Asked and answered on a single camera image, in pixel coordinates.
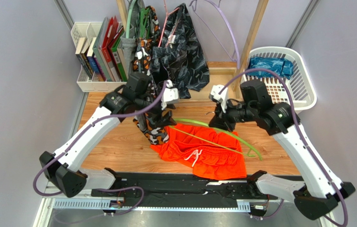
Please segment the lime green hanger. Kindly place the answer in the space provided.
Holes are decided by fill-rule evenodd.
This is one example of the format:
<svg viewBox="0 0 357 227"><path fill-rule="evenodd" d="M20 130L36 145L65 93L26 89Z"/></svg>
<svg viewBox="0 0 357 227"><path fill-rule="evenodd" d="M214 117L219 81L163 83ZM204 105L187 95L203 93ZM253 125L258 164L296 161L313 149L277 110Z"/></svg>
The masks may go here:
<svg viewBox="0 0 357 227"><path fill-rule="evenodd" d="M176 119L174 119L174 120L177 121L177 122L193 123L193 124L196 124L196 125L198 125L198 126L204 126L204 127L207 127L207 128L211 128L211 127L208 126L207 123L201 122L201 121L197 121L197 120L185 119L185 118L176 118ZM186 134L186 135L188 135L188 136L197 138L197 139L199 139L199 140L201 140L201 141L204 141L204 142L213 144L213 145L215 145L215 146L218 146L218 147L221 147L221 148L224 148L224 149L227 149L227 150L230 150L230 151L233 151L233 152L235 152L235 153L239 153L239 154L240 154L239 151L236 151L236 150L234 150L234 149L231 149L231 148L225 147L225 146L223 146L223 145L214 143L214 142L212 142L212 141L203 139L203 138L201 138L201 137L195 136L195 135L190 134L190 133L188 133L188 132L185 132L185 131L183 131L183 130L177 129L175 126L171 126L171 125L170 125L169 127L170 127L171 129L173 129L173 130L176 130L176 131L181 132L181 133L183 133L183 134ZM250 152L253 151L253 152L257 155L257 157L258 157L258 159L259 159L260 161L263 160L263 157L262 157L261 153L260 153L254 146L252 146L251 144L249 144L248 142L246 142L244 139L242 139L242 138L240 138L239 136L233 134L232 132L228 132L228 131L225 131L225 130L222 130L222 129L218 129L218 128L213 128L213 127L212 127L212 129L214 129L214 130L216 130L216 131L219 131L219 132L222 132L222 133L224 133L224 134L226 134L226 135L229 135L230 137L236 139L236 140L239 141L240 143L246 145L246 146L249 148L249 152L248 152L247 154L242 154L243 156L246 156L246 157L255 157L255 155L251 155L251 154L250 154Z"/></svg>

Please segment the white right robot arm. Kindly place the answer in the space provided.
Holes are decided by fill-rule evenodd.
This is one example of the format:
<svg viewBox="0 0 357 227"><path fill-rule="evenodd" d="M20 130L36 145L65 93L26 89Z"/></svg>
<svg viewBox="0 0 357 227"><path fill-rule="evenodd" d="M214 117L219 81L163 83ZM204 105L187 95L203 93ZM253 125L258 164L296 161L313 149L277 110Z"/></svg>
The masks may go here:
<svg viewBox="0 0 357 227"><path fill-rule="evenodd" d="M273 195L293 202L308 219L326 216L355 192L324 163L309 141L294 109L286 102L274 103L264 82L249 80L240 86L242 101L232 101L223 85L214 85L210 99L216 103L210 127L233 131L237 123L255 122L286 151L302 176L292 181L258 171L247 179L252 197Z"/></svg>

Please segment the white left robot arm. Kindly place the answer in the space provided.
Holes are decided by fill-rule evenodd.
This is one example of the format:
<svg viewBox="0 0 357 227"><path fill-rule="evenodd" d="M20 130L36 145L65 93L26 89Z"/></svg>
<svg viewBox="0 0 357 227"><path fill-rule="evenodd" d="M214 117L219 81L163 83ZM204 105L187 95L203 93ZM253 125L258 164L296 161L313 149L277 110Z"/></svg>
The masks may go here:
<svg viewBox="0 0 357 227"><path fill-rule="evenodd" d="M33 180L39 195L49 197L63 194L68 198L82 190L112 190L116 180L110 169L83 169L81 165L96 145L125 118L154 114L157 126L174 125L163 111L179 101L178 89L171 80L162 83L156 97L148 92L151 77L134 72L125 84L106 94L93 115L64 145L53 153L45 151L39 158L42 166Z"/></svg>

